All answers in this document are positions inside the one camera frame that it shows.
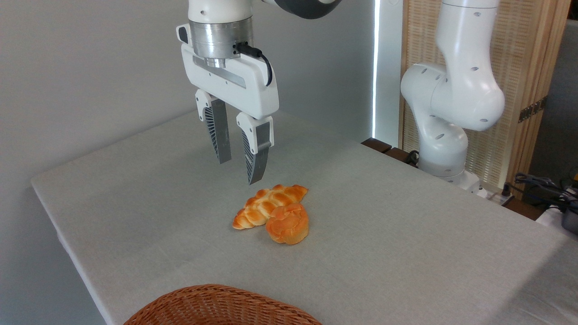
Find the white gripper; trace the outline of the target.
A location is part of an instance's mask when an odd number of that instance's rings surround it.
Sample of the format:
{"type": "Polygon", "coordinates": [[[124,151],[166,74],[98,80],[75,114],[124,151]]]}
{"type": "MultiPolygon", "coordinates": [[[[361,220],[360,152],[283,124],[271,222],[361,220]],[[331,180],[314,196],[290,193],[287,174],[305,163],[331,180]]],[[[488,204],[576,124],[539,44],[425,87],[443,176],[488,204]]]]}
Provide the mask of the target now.
{"type": "Polygon", "coordinates": [[[269,86],[265,62],[241,54],[215,68],[197,57],[191,46],[181,45],[182,59],[190,82],[199,88],[195,98],[200,121],[208,128],[220,164],[231,160],[226,103],[242,111],[237,125],[242,130],[248,183],[266,172],[269,148],[274,146],[272,115],[279,109],[276,79],[269,86]]]}

